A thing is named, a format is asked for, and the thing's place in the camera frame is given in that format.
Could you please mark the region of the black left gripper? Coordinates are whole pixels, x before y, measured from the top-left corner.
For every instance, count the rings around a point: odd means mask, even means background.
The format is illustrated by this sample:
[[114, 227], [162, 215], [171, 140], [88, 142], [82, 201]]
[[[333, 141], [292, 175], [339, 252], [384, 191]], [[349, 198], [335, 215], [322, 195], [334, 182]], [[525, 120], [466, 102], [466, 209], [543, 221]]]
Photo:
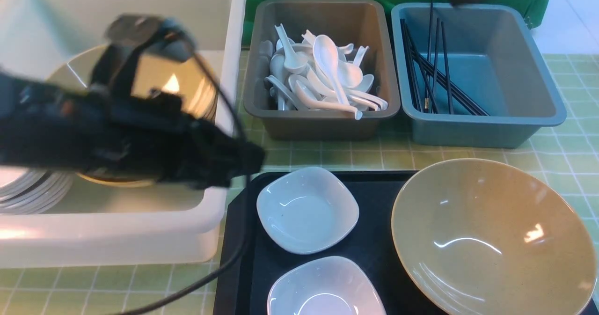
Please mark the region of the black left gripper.
[[175, 95], [117, 98], [2, 73], [1, 164], [194, 189], [227, 188], [262, 170], [263, 148], [180, 104]]

